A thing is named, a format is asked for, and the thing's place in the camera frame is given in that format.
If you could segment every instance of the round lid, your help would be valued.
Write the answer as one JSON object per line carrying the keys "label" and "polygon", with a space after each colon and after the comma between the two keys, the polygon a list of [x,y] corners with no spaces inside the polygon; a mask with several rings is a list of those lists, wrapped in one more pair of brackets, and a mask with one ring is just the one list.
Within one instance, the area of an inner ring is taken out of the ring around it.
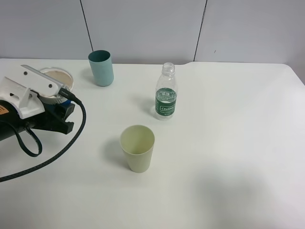
{"label": "round lid", "polygon": [[[61,83],[64,83],[67,86],[67,89],[69,91],[72,91],[73,77],[66,70],[57,67],[50,67],[50,68],[42,68],[39,71],[55,80],[58,80]],[[60,95],[45,96],[44,94],[40,94],[40,96],[41,96],[41,101],[43,101],[46,104],[61,104],[67,100],[66,98]]]}

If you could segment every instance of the cup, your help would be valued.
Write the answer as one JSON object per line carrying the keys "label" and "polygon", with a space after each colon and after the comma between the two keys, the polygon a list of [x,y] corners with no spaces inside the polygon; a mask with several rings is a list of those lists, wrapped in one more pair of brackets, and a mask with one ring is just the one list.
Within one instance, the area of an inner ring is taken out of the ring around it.
{"label": "cup", "polygon": [[132,125],[122,132],[120,144],[133,172],[142,173],[149,168],[154,140],[151,129],[143,125]]}
{"label": "cup", "polygon": [[88,56],[91,70],[97,85],[106,87],[113,82],[111,55],[108,51],[97,50]]}

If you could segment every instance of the green label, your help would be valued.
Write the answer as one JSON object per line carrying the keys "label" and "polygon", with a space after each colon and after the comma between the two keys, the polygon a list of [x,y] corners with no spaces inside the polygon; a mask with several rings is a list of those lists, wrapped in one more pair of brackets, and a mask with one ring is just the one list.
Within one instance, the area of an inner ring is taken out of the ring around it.
{"label": "green label", "polygon": [[156,112],[162,116],[172,115],[175,111],[177,94],[170,88],[161,88],[156,92]]}

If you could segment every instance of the cable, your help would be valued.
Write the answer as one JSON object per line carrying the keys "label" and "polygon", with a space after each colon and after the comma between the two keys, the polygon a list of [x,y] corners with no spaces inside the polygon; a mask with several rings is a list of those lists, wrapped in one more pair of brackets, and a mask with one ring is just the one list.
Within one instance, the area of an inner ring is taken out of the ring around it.
{"label": "cable", "polygon": [[18,141],[18,143],[19,143],[21,149],[22,149],[27,155],[29,155],[29,156],[31,156],[31,157],[37,157],[37,156],[39,156],[39,155],[42,153],[42,144],[41,144],[41,141],[40,141],[39,138],[34,134],[34,132],[29,128],[28,125],[25,126],[25,131],[26,131],[29,135],[31,135],[31,137],[35,140],[35,142],[36,142],[36,144],[37,144],[37,146],[38,146],[38,153],[37,153],[37,154],[31,152],[31,151],[25,146],[25,144],[24,144],[22,138],[20,137],[18,131],[15,129],[15,127],[14,127],[12,124],[10,124],[10,123],[8,123],[8,122],[6,122],[6,121],[0,121],[0,122],[1,122],[1,123],[4,123],[4,124],[6,124],[6,125],[8,125],[8,126],[13,130],[13,132],[15,133],[15,135],[16,135],[16,137],[17,137],[17,141]]}
{"label": "cable", "polygon": [[15,178],[27,175],[29,173],[32,173],[32,172],[34,172],[38,169],[41,169],[41,168],[49,165],[50,163],[52,163],[53,161],[58,159],[61,155],[63,155],[73,145],[73,143],[76,141],[76,139],[80,136],[80,134],[81,134],[81,132],[84,129],[85,124],[86,124],[87,115],[86,115],[85,107],[82,104],[82,102],[78,98],[76,98],[76,96],[73,93],[69,92],[68,90],[66,90],[64,88],[61,88],[60,91],[59,91],[59,94],[62,95],[63,97],[65,97],[65,98],[71,100],[71,101],[74,101],[81,108],[82,122],[81,122],[81,126],[80,126],[79,130],[76,132],[75,136],[71,139],[71,141],[58,154],[56,154],[55,156],[53,156],[49,160],[47,160],[47,161],[45,161],[45,162],[43,162],[43,163],[41,163],[37,166],[34,166],[32,168],[23,170],[21,172],[14,173],[14,174],[11,174],[11,175],[8,175],[8,176],[5,176],[5,177],[0,177],[0,182],[15,179]]}

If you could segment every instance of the plastic bottle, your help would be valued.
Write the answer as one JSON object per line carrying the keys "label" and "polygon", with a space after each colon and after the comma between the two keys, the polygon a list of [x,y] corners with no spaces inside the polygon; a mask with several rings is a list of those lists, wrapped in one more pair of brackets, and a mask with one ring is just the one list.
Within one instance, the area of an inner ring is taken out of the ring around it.
{"label": "plastic bottle", "polygon": [[155,116],[157,119],[168,120],[172,118],[176,106],[177,91],[175,65],[165,63],[156,86]]}

